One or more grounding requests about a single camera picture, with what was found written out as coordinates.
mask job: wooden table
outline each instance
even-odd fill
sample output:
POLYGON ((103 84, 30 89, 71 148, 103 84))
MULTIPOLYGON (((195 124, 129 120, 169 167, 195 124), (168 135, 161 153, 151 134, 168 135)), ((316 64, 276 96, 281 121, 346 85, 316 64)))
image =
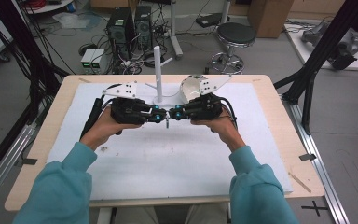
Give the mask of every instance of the wooden table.
MULTIPOLYGON (((188 75, 166 75, 164 83, 180 83, 188 75)), ((137 80, 138 82, 155 82, 154 75, 138 76, 69 76, 66 77, 48 112, 48 115, 36 137, 28 154, 28 158, 37 159, 36 165, 23 165, 5 203, 6 210, 17 211, 25 203, 31 191, 36 176, 44 168, 48 154, 57 138, 62 121, 71 105, 80 83, 125 83, 137 80)), ((269 77, 264 75, 234 76, 230 82, 252 83, 259 103, 261 104, 266 120, 281 153, 285 168, 289 173, 294 191, 285 195, 286 198, 320 197, 324 195, 324 187, 317 176, 310 161, 301 161, 299 156, 306 154, 301 140, 284 109, 281 99, 272 85, 269 77)), ((119 202, 97 202, 90 206, 129 206, 146 204, 180 204, 180 203, 214 203, 226 202, 228 197, 209 198, 181 198, 181 199, 153 199, 153 200, 126 200, 119 202)))

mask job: white board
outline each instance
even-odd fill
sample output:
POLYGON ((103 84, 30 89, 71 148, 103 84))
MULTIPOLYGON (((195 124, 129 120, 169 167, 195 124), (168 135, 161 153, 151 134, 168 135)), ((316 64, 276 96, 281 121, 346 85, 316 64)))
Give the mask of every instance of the white board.
MULTIPOLYGON (((78 141, 95 98, 111 84, 81 84, 62 123, 48 161, 62 161, 78 141)), ((163 84, 173 95, 179 84, 163 84)), ((156 91, 138 83, 138 97, 151 104, 156 91)), ((261 163, 269 164, 286 193, 293 191, 282 159, 252 84, 228 83, 216 95, 226 97, 238 118, 239 131, 261 163)), ((227 196, 235 175, 229 149, 217 133, 188 120, 146 123, 112 136, 88 169, 92 200, 161 199, 227 196)))
MULTIPOLYGON (((299 26, 299 25, 292 25, 292 24, 285 24, 284 27, 288 30, 295 30, 295 29, 299 30, 301 28, 301 26, 299 26)), ((292 40, 292 43, 296 49, 298 57, 300 57, 301 62, 304 64, 307 61, 307 59, 310 57, 310 54, 315 49, 315 47, 312 46, 312 44, 310 42, 304 43, 301 40, 301 36, 303 33, 304 33, 304 31, 300 30, 297 33, 288 32, 287 34, 289 35, 290 39, 292 40)), ((351 63, 344 70, 358 71, 358 53, 355 53, 353 55, 353 57, 355 57, 357 59, 357 61, 354 61, 353 63, 351 63)), ((328 62, 328 61, 324 62, 324 65, 322 65, 322 68, 335 70, 333 68, 333 66, 330 64, 330 62, 328 62)))

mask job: teal sleeve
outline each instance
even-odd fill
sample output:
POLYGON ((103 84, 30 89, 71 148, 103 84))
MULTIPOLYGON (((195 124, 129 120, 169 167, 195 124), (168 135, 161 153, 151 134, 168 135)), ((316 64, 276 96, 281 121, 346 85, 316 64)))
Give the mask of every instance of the teal sleeve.
POLYGON ((97 155, 75 143, 62 161, 48 163, 34 181, 13 223, 89 223, 91 175, 97 155))
POLYGON ((237 174, 230 186, 232 224, 299 223, 271 167, 261 165, 250 147, 229 158, 237 174))

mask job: black stool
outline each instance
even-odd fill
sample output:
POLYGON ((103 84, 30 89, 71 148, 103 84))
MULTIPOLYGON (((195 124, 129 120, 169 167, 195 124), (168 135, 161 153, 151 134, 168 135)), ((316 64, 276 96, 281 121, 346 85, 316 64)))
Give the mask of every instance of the black stool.
POLYGON ((228 46, 227 52, 215 54, 209 65, 220 74, 241 74, 243 60, 234 54, 234 48, 247 48, 255 42, 255 30, 236 22, 226 22, 217 28, 220 41, 228 46))

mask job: person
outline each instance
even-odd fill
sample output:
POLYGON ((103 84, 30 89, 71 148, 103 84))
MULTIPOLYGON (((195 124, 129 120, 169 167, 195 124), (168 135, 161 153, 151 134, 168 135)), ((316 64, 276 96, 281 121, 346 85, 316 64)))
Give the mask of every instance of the person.
MULTIPOLYGON (((45 166, 13 223, 89 223, 91 175, 87 169, 97 159, 94 150, 111 135, 141 126, 115 122, 110 110, 108 106, 62 162, 45 166)), ((272 169, 258 162, 226 110, 218 119, 191 123, 212 129, 231 150, 229 159, 236 172, 229 189, 231 223, 298 223, 272 169)))

